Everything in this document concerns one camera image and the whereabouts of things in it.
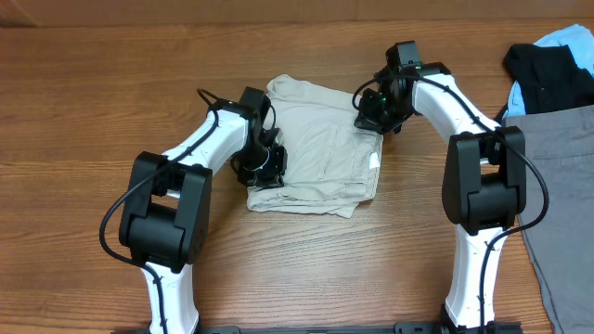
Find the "beige shorts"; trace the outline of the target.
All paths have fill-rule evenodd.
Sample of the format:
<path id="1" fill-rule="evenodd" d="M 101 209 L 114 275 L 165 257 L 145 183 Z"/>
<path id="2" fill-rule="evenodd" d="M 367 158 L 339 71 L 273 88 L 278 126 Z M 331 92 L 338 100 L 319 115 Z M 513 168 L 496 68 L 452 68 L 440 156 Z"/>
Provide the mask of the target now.
<path id="1" fill-rule="evenodd" d="M 375 197 L 383 136 L 354 126 L 352 94 L 281 74 L 267 84 L 267 95 L 287 168 L 284 186 L 248 189 L 249 210 L 350 218 Z"/>

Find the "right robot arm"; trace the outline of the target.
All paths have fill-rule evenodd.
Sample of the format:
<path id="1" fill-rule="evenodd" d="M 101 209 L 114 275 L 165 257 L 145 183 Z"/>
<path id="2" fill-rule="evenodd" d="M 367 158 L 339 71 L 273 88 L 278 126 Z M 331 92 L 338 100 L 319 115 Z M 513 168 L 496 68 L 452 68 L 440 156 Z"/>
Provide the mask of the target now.
<path id="1" fill-rule="evenodd" d="M 495 319 L 498 259 L 526 202 L 520 159 L 524 137 L 486 117 L 458 89 L 441 62 L 424 63 L 413 41 L 394 44 L 386 65 L 353 96 L 355 127 L 398 133 L 412 115 L 424 116 L 447 144 L 442 204 L 456 234 L 450 290 L 437 321 L 398 322 L 397 333 L 519 333 L 520 323 Z"/>

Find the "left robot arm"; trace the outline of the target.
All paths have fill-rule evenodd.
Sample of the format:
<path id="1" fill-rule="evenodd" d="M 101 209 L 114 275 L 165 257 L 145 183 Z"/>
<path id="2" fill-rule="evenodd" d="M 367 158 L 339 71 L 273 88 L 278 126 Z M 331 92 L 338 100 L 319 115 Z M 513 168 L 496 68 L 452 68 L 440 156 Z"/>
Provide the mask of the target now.
<path id="1" fill-rule="evenodd" d="M 206 91 L 204 123 L 162 154 L 142 152 L 116 206 L 123 210 L 119 241 L 140 267 L 151 310 L 149 333 L 198 333 L 193 264 L 208 235 L 213 177 L 229 162 L 245 187 L 283 185 L 288 153 L 280 130 L 265 126 L 276 113 L 262 90 L 246 87 L 234 102 Z"/>

